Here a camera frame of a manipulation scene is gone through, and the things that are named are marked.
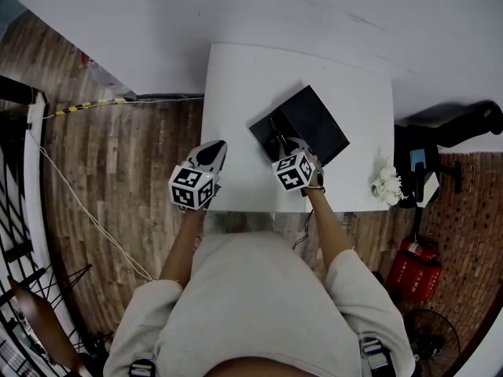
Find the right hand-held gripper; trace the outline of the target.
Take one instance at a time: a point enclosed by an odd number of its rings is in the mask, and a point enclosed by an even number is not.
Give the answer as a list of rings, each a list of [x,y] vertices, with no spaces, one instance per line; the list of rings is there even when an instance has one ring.
[[[286,192],[310,186],[314,164],[308,159],[309,145],[298,137],[278,138],[278,161],[272,163],[274,176]]]

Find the person's right hand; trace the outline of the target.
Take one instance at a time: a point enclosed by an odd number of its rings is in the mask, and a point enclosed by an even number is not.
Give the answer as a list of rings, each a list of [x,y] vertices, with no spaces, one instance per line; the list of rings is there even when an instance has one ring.
[[[314,164],[314,173],[310,181],[310,186],[325,187],[324,171],[318,157],[314,154],[310,154],[310,161]]]

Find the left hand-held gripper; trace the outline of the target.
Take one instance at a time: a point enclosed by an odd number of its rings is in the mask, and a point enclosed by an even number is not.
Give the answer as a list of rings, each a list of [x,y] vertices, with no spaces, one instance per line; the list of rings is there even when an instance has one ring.
[[[208,141],[195,147],[177,165],[169,179],[171,202],[182,210],[208,207],[220,189],[218,173],[226,159],[228,145],[224,140]]]

